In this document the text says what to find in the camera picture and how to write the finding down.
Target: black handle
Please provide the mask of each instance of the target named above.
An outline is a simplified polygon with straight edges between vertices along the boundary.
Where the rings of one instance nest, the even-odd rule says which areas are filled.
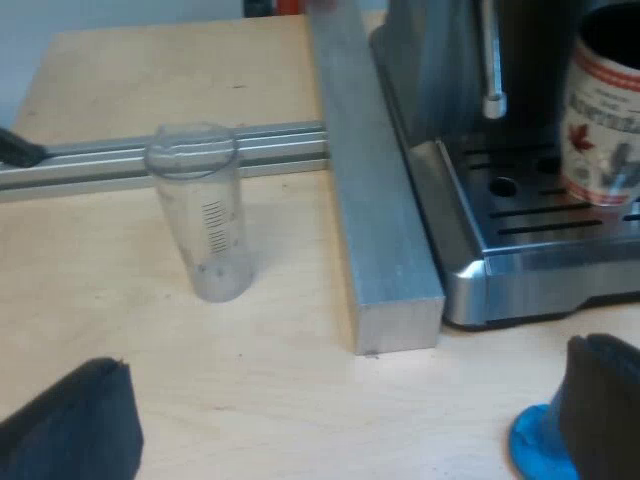
[[[39,164],[49,154],[41,146],[0,128],[0,162],[14,167],[28,168]]]

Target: grate slot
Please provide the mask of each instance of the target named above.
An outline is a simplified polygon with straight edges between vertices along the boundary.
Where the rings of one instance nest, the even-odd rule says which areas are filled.
[[[512,162],[483,162],[469,165],[469,170],[488,170],[490,168],[515,168],[516,164]]]
[[[471,155],[487,155],[487,154],[518,154],[518,153],[529,153],[529,152],[537,152],[544,151],[554,148],[553,143],[543,144],[543,145],[516,145],[516,146],[503,146],[503,147],[494,147],[491,149],[487,148],[470,148],[468,150],[463,150],[463,154],[467,156]]]
[[[569,205],[554,205],[552,207],[540,207],[540,208],[526,208],[522,210],[508,210],[505,212],[493,212],[489,214],[489,218],[506,218],[506,217],[520,217],[523,215],[536,215],[540,213],[554,213],[554,212],[570,212],[573,210],[586,210],[591,208],[589,203],[573,203]]]
[[[518,235],[521,233],[551,232],[554,230],[568,230],[572,228],[595,227],[602,225],[601,220],[583,220],[580,222],[552,223],[531,227],[503,228],[498,230],[498,235]]]
[[[566,188],[547,188],[545,190],[540,190],[538,192],[538,195],[542,197],[546,197],[550,195],[566,195],[566,194],[567,194]]]

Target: wooden table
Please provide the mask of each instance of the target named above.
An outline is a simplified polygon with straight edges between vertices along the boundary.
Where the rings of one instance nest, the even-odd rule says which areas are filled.
[[[380,21],[369,19],[373,25]],[[15,129],[47,143],[167,121],[320,118],[303,17],[64,34]],[[131,365],[138,478],[503,479],[510,422],[572,335],[640,344],[635,305],[355,357],[327,172],[243,182],[257,277],[190,290],[151,189],[0,205],[0,417],[83,361]]]

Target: blue base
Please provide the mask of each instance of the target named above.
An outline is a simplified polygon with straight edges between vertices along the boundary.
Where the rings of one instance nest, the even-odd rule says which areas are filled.
[[[567,451],[558,445],[557,438],[551,438],[559,437],[560,432],[545,431],[548,410],[549,405],[534,405],[513,422],[509,433],[511,460],[526,480],[578,480]]]

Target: red stripe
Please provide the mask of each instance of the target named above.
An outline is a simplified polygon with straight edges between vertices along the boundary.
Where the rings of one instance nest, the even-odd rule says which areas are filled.
[[[629,75],[605,67],[589,58],[580,48],[576,48],[574,60],[585,72],[607,85],[632,92],[640,92],[640,75]]]
[[[615,206],[624,205],[629,200],[629,195],[602,195],[581,187],[565,176],[563,176],[563,180],[569,191],[575,193],[578,197],[591,203]]]

